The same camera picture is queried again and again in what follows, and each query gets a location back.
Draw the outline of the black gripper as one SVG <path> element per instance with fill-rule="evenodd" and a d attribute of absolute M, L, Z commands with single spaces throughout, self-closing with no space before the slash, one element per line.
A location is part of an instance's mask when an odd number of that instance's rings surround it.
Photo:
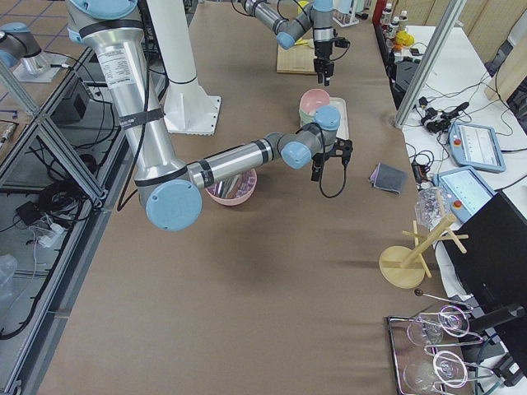
<path fill-rule="evenodd" d="M 316 153 L 312 158 L 311 177 L 313 182 L 319 182 L 325 162 L 329 159 L 328 152 Z"/>
<path fill-rule="evenodd" d="M 314 70 L 317 74 L 318 81 L 324 80 L 324 84 L 328 86 L 334 71 L 334 62 L 330 59 L 333 53 L 333 42 L 331 40 L 315 40 L 314 46 Z"/>

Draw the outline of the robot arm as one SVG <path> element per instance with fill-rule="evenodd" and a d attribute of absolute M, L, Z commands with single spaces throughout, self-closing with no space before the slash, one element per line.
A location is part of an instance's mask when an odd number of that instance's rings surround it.
<path fill-rule="evenodd" d="M 329 86 L 334 73 L 331 59 L 336 35 L 333 29 L 333 3 L 316 0 L 308 3 L 292 20 L 281 16 L 267 1 L 240 1 L 244 15 L 261 21 L 275 35 L 279 46 L 290 49 L 304 34 L 312 30 L 318 83 Z"/>
<path fill-rule="evenodd" d="M 207 158 L 180 160 L 174 132 L 211 134 L 221 100 L 199 85 L 184 5 L 180 1 L 70 1 L 68 32 L 96 54 L 133 150 L 134 183 L 148 220 L 163 230 L 192 225 L 201 190 L 280 158 L 311 165 L 320 180 L 327 159 L 342 156 L 341 116 L 325 105 L 294 133 L 272 133 Z"/>

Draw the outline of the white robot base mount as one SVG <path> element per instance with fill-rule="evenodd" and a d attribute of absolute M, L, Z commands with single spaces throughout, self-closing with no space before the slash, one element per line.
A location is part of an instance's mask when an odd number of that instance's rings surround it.
<path fill-rule="evenodd" d="M 222 99 L 201 87 L 181 1 L 147 3 L 169 80 L 163 110 L 172 133 L 213 135 Z"/>

